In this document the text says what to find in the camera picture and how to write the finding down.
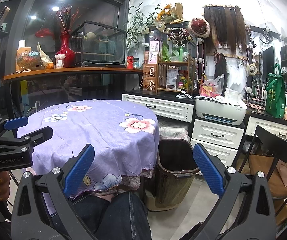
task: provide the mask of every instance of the floral tablecloth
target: floral tablecloth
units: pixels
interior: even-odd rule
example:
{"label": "floral tablecloth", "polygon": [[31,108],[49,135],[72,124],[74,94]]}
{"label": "floral tablecloth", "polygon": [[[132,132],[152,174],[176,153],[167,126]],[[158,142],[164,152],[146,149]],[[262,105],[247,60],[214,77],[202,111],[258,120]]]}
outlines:
{"label": "floral tablecloth", "polygon": [[[53,129],[52,138],[34,148],[32,168],[36,174],[62,167],[87,143],[93,145],[93,164],[72,198],[85,191],[108,195],[117,192],[118,185],[136,189],[140,176],[152,176],[159,128],[156,115],[144,106],[84,100],[48,107],[28,119],[28,125],[18,129],[18,138],[45,126]],[[49,200],[47,205],[54,212]]]}

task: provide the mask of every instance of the chair backrest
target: chair backrest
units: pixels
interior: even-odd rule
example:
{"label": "chair backrest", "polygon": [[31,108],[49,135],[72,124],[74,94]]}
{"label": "chair backrest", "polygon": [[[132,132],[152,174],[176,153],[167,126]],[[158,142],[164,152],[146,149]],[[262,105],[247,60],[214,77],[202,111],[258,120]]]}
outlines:
{"label": "chair backrest", "polygon": [[274,157],[287,163],[287,141],[257,125],[256,135]]}

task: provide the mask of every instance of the metal screw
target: metal screw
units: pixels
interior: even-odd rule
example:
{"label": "metal screw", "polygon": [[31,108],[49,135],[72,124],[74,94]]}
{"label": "metal screw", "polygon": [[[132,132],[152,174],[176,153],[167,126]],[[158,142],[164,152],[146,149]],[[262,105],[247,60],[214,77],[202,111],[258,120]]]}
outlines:
{"label": "metal screw", "polygon": [[262,171],[258,171],[258,176],[260,177],[260,178],[263,178],[264,177],[264,173],[262,172]]}
{"label": "metal screw", "polygon": [[234,167],[227,168],[227,171],[231,174],[234,174],[236,172],[236,169]]}
{"label": "metal screw", "polygon": [[26,171],[26,172],[23,173],[23,177],[24,178],[27,178],[29,176],[30,176],[30,172],[29,171]]}
{"label": "metal screw", "polygon": [[60,171],[61,171],[61,169],[59,167],[55,167],[52,169],[53,174],[58,174]]}

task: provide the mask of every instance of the person's leg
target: person's leg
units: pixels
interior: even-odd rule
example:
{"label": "person's leg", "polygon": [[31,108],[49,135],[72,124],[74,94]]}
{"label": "person's leg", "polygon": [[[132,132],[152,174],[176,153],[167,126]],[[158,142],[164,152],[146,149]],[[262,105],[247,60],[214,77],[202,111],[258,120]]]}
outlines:
{"label": "person's leg", "polygon": [[[84,221],[91,232],[95,233],[110,202],[103,198],[87,195],[73,203],[77,215]],[[54,228],[67,234],[59,216],[52,216]]]}
{"label": "person's leg", "polygon": [[98,240],[151,240],[148,210],[133,193],[116,196],[102,218],[95,236]]}

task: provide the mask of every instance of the white drawer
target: white drawer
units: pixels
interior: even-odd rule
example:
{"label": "white drawer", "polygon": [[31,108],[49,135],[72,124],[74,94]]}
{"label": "white drawer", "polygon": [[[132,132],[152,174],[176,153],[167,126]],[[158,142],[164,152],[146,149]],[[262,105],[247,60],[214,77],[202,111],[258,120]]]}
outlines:
{"label": "white drawer", "polygon": [[185,122],[192,121],[194,105],[128,94],[122,94],[122,101],[129,101],[143,106],[150,106],[149,109],[151,109],[156,115]]}
{"label": "white drawer", "polygon": [[243,133],[244,130],[237,127],[195,119],[192,138],[238,149]]}
{"label": "white drawer", "polygon": [[201,143],[210,155],[218,157],[226,167],[232,165],[232,162],[237,154],[237,150],[234,149],[191,139],[192,146],[194,146],[197,143]]}
{"label": "white drawer", "polygon": [[253,136],[257,125],[260,125],[262,128],[275,135],[283,136],[287,133],[287,125],[250,116],[245,134]]}

